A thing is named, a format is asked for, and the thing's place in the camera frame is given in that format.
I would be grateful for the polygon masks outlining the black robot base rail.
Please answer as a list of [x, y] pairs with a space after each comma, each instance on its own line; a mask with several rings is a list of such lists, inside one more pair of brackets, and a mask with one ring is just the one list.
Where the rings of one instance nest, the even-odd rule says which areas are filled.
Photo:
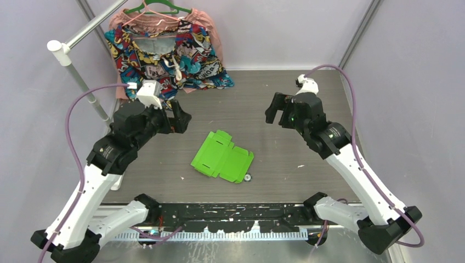
[[296, 232], [300, 227], [322, 226], [324, 220], [303, 202], [281, 203], [160, 203], [154, 216], [134, 227], [200, 233]]

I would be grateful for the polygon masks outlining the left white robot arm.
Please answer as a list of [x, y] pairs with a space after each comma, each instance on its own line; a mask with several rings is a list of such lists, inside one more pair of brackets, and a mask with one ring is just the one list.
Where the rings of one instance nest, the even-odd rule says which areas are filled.
[[111, 187], [137, 159], [138, 151], [155, 135], [184, 133], [192, 116], [179, 102], [171, 102], [173, 116], [155, 105], [134, 101], [115, 113], [110, 131], [91, 149], [86, 165], [80, 165], [80, 180], [57, 219], [37, 230], [31, 242], [55, 262], [92, 262], [114, 237], [138, 224], [153, 226], [160, 221], [159, 203], [140, 194], [120, 210], [97, 223], [95, 212]]

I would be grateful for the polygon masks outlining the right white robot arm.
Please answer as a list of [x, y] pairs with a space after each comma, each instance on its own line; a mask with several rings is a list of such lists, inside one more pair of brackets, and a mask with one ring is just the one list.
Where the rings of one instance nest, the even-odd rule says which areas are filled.
[[306, 145], [333, 167], [360, 200], [362, 207], [344, 204], [318, 192], [304, 201], [304, 217], [311, 225], [330, 221], [355, 232], [363, 245], [382, 254], [422, 218], [416, 206], [406, 206], [380, 181], [362, 158], [355, 138], [337, 122], [326, 119], [321, 99], [314, 93], [286, 95], [276, 92], [265, 111], [272, 124], [282, 111], [279, 125], [295, 130]]

